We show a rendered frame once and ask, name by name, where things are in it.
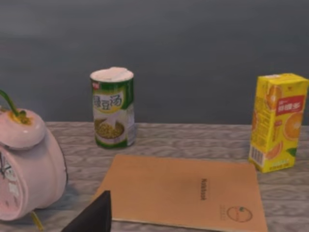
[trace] clock face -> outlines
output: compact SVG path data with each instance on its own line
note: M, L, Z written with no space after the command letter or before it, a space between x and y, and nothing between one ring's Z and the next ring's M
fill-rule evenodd
M10 213L19 209L20 184L10 163L0 152L0 211Z

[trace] alarm clock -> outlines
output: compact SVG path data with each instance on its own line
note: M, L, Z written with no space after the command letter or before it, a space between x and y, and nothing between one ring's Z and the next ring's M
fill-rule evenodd
M16 122L0 109L0 220L23 217L60 199L67 184L61 148L39 115L26 112L31 123Z

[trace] wooden surface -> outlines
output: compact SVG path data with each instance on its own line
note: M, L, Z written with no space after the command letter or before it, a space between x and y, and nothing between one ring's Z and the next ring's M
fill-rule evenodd
M47 123L58 139L69 172L61 200L37 210L47 232L59 232L89 203L115 154L192 159L247 160L250 126L203 124L138 124L136 143L123 150L95 145L92 123ZM309 231L309 127L303 127L295 167L258 173L270 232ZM0 232L34 232L30 217L1 222ZM112 232L197 232L138 223L113 222Z

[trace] black object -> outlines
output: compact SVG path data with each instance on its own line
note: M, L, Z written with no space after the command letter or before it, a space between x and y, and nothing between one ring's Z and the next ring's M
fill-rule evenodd
M105 191L67 225L62 232L110 232L111 225L111 193Z

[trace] brown notebook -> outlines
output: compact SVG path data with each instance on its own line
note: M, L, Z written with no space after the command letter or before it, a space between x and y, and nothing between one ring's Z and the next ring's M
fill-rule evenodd
M94 199L105 190L113 220L267 232L249 163L117 155Z

